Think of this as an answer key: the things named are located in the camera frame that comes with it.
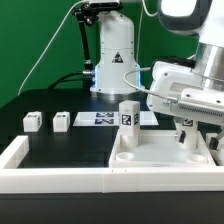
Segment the black mount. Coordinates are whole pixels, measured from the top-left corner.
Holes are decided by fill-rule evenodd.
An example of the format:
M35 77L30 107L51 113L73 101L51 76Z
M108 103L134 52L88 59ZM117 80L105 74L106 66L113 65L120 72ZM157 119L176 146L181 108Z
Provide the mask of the black mount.
M85 58L85 69L86 70L93 70L93 64L90 58L89 53L89 45L88 40L86 36L86 26L93 26L95 22L99 19L98 14L100 12L110 12L110 11L118 11L123 8L122 4L116 7L108 7L104 5L93 5L91 7L88 3L85 3L81 6L81 8L73 8L72 9L72 15L75 16L79 23L79 29L81 33L82 38L82 45L83 45L83 51L84 51L84 58Z

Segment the white block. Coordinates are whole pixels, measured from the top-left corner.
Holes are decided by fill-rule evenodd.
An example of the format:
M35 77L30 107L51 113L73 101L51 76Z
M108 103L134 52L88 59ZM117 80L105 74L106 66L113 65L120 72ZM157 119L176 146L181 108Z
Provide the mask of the white block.
M54 132L67 132L70 125L70 113L58 112L53 119Z
M29 151L27 136L17 136L0 156L0 169L15 169Z
M136 192L136 169L116 168L103 170L103 193Z
M24 132L37 132L42 125L41 112L29 112L23 119Z

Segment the warning label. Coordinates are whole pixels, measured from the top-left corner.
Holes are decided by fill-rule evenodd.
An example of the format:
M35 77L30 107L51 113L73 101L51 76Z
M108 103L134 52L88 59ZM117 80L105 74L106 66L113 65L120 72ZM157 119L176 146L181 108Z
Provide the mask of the warning label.
M112 63L124 63L119 52L117 52L117 54L115 55Z

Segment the white cylindrical device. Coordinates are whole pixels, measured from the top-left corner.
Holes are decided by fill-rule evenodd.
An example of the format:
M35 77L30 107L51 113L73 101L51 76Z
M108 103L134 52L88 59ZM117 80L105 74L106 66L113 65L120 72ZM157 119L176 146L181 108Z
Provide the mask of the white cylindrical device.
M101 59L95 68L93 93L130 94L136 90L123 81L123 75L139 68L134 59L134 25L126 16L112 11L99 16ZM140 86L136 72L130 82Z

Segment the wire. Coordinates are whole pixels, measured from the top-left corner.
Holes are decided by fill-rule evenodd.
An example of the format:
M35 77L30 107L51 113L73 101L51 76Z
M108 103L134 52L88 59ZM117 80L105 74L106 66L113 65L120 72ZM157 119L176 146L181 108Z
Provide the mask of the wire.
M63 82L65 79L69 78L69 77L72 77L72 76L75 76L75 75L82 75L82 72L76 72L76 73L70 73L68 75L65 75L63 77L61 77L60 79L58 79L56 82L54 82L53 84L51 84L48 89L54 89L54 87L56 85L58 85L60 82Z
M133 87L133 88L135 88L135 89L137 89L137 90L139 90L139 91L141 91L141 92L143 92L143 93L147 93L147 94L150 94L150 95L153 95L153 96L157 96L157 97L159 97L159 98L166 99L166 100L172 100L172 99L170 99L169 97L162 96L162 95L157 94L157 93L155 93L155 92L153 92L153 91L150 91L150 90L147 90L147 89L138 87L138 86L136 86L136 85L130 83L130 82L127 80L127 76L130 75L130 74L133 74L133 73L135 73L135 72L145 72L145 71L150 71L150 70L151 70L151 67L147 67L147 68L141 68L141 69L136 69L136 70L133 70L133 71L130 71L130 72L126 72L126 73L124 74L124 76L123 76L123 80L124 80L124 82L125 82L127 85L129 85L129 86L131 86L131 87Z
M144 8L145 13L146 13L147 16L149 16L149 17L157 16L158 12L153 13L153 14L151 14L151 13L148 12L148 10L146 8L146 5L145 5L145 0L142 0L142 5L143 5L143 8Z
M20 95L24 85L26 84L28 78L31 76L31 74L33 73L34 69L37 67L37 65L40 63L40 61L42 60L42 58L44 57L45 53L47 52L47 50L49 49L50 45L52 44L52 42L54 41L55 37L57 36L57 34L59 33L59 31L61 30L62 26L64 25L66 19L68 18L69 14L71 13L72 9L78 5L78 4L81 4L81 3L85 3L85 2L88 2L86 0L82 0L82 1L79 1L79 2L76 2L70 9L69 11L67 12L67 14L65 15L64 19L62 20L61 24L59 25L58 29L56 30L56 32L54 33L53 37L51 38L51 40L49 41L49 43L47 44L47 46L45 47L44 51L42 52L42 54L40 55L39 59L37 60L37 62L34 64L34 66L32 67L32 69L30 70L30 72L28 73L28 75L26 76L26 78L24 79L22 85L20 86L19 88L19 91L18 91L18 96Z
M88 81L86 79L80 78L80 79L69 79L69 80L61 80L59 82L55 82L54 86L50 85L48 87L48 89L54 89L55 86L57 86L58 84L62 83L62 82L74 82L74 81Z
M136 62L139 63L139 48L140 48L140 40L141 40L141 29L142 29L142 18L143 18L143 6L141 10L139 26L138 26L138 42L137 42L137 51L136 51Z

